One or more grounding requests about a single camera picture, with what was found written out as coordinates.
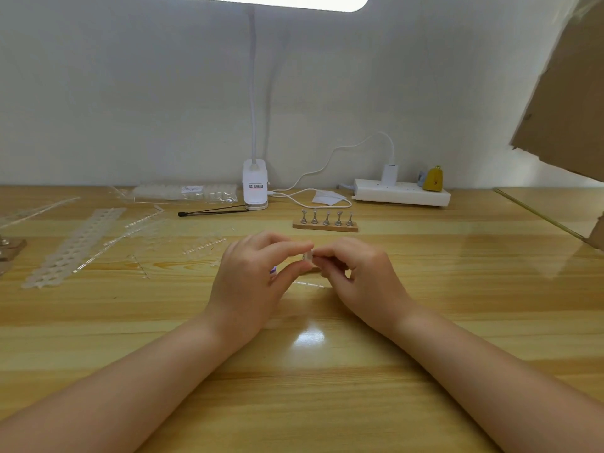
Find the person's left arm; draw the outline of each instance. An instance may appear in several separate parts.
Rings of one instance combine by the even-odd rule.
[[[312,242],[263,232],[227,248],[203,313],[125,358],[0,422],[1,453],[131,453],[201,381],[251,341]]]

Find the yellow plug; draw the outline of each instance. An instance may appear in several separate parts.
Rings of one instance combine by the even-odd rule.
[[[423,190],[432,192],[441,192],[443,190],[443,170],[440,165],[432,168],[426,176],[423,183]]]

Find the person's left hand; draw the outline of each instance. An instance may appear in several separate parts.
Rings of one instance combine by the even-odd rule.
[[[312,263],[299,260],[279,274],[274,266],[290,256],[304,254],[312,242],[292,242],[273,232],[247,236],[232,243],[222,256],[208,306],[202,316],[222,338],[241,348],[262,329],[285,291]]]

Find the green edge strip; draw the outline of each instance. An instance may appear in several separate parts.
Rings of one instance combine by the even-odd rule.
[[[568,227],[560,224],[559,222],[556,222],[555,220],[553,220],[552,218],[550,218],[549,216],[546,216],[543,213],[540,213],[539,211],[537,211],[536,209],[530,207],[529,205],[521,202],[520,200],[510,196],[509,194],[506,194],[504,191],[502,191],[501,189],[497,189],[494,188],[493,189],[495,192],[497,192],[499,195],[502,195],[503,197],[507,198],[508,200],[511,200],[512,202],[514,202],[517,205],[522,206],[525,210],[530,211],[533,214],[536,214],[537,216],[539,216],[541,219],[548,221],[548,223],[555,225],[556,227],[558,227],[559,229],[562,229],[563,231],[569,233],[570,235],[574,236],[575,238],[578,238],[581,241],[585,241],[585,237],[583,235],[578,234],[577,232],[575,232],[574,230],[569,229]]]

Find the forearm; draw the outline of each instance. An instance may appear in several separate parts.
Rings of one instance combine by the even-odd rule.
[[[0,452],[133,452],[236,349],[191,320],[4,420]]]
[[[604,405],[423,307],[390,337],[506,452],[604,449]]]

